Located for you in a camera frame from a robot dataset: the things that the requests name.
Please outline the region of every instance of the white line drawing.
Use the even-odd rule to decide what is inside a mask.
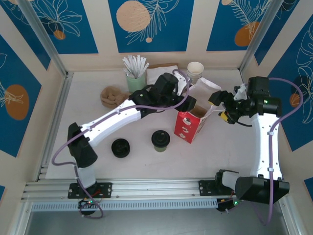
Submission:
[[[303,93],[303,124],[313,120],[313,23],[304,34],[301,46],[297,54],[296,63],[299,66],[298,73],[301,77],[299,88]]]
[[[276,17],[278,19],[281,19],[283,11],[291,11],[293,9],[293,7],[295,6],[295,4],[297,3],[297,0],[291,0],[291,1],[293,1],[293,2],[289,2],[286,0],[283,1],[282,5],[280,6],[280,8],[276,14]]]
[[[6,60],[7,55],[0,53],[0,59],[3,60],[2,64],[0,65],[0,69],[3,67],[3,65],[5,64],[5,60]],[[6,102],[8,102],[8,104],[10,104],[11,101],[14,102],[18,102],[20,104],[23,104],[23,101],[21,100],[23,97],[23,95],[13,95],[12,93],[8,92],[3,85],[0,82],[0,105],[1,107],[3,105],[5,105]]]
[[[235,17],[241,21],[242,26],[249,29],[250,39],[254,36],[256,23],[264,15],[272,0],[259,0],[257,6],[252,8],[248,0],[222,0],[223,5],[229,5],[233,9]]]
[[[29,25],[16,4],[8,0],[1,1],[7,3],[6,6],[17,19]],[[65,39],[66,32],[80,36],[80,30],[75,24],[79,23],[83,16],[69,11],[67,0],[31,0],[30,4],[48,34],[54,35],[59,40]]]
[[[175,1],[175,3],[170,6],[169,3],[173,1]],[[126,38],[130,39],[127,45],[137,40],[141,42],[146,40],[147,43],[150,43],[157,35],[158,31],[162,30],[162,26],[167,25],[165,14],[172,11],[178,5],[179,1],[180,0],[132,0],[125,2],[128,3],[129,6],[132,5],[136,7],[136,10],[132,12],[133,15],[128,16],[129,19],[133,21],[137,27],[143,27],[143,29],[137,31],[126,30],[128,31]]]

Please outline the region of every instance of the white wall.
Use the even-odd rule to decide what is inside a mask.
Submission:
[[[186,52],[149,52],[140,55],[147,57],[150,64],[178,62],[183,68],[191,61],[199,61],[205,67],[237,68],[245,50],[206,51],[219,2],[194,1]],[[83,4],[99,54],[60,55],[66,68],[69,71],[91,71],[123,67],[123,57],[131,53],[118,53],[108,1],[83,0]]]
[[[0,206],[0,234],[6,234],[25,183],[32,181],[37,174],[36,169],[41,163],[41,153],[63,78],[53,63],[50,63],[47,71],[44,69],[1,7],[0,22],[0,35],[42,85],[18,156],[15,158],[0,151],[0,185],[6,187]]]
[[[243,71],[245,82],[253,76],[269,75],[311,17],[312,9],[312,0],[300,0],[261,64],[258,66],[255,58],[253,58]],[[313,202],[306,189],[304,180],[313,177],[313,141],[292,152],[287,138],[282,128],[280,128],[279,160],[283,177],[290,183],[290,194],[293,196],[305,226],[312,234]]]

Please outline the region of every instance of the black round object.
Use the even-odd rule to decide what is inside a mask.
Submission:
[[[151,136],[151,141],[155,147],[164,148],[170,143],[170,135],[166,131],[155,131]]]
[[[111,149],[113,154],[118,158],[125,158],[131,150],[128,141],[125,139],[115,140],[112,143]]]

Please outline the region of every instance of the cardboard box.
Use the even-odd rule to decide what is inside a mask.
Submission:
[[[189,95],[197,100],[196,106],[190,112],[179,112],[175,124],[175,135],[191,143],[197,133],[202,129],[207,117],[216,110],[216,106],[209,104],[210,96],[221,90],[221,87],[200,78],[195,85],[190,88]]]

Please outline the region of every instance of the green cup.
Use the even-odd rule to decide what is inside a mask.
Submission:
[[[146,83],[146,73],[144,73],[141,77],[134,79],[126,76],[127,78],[127,85],[128,85],[128,90],[129,92],[133,93],[137,90],[141,90],[144,88],[147,83]]]

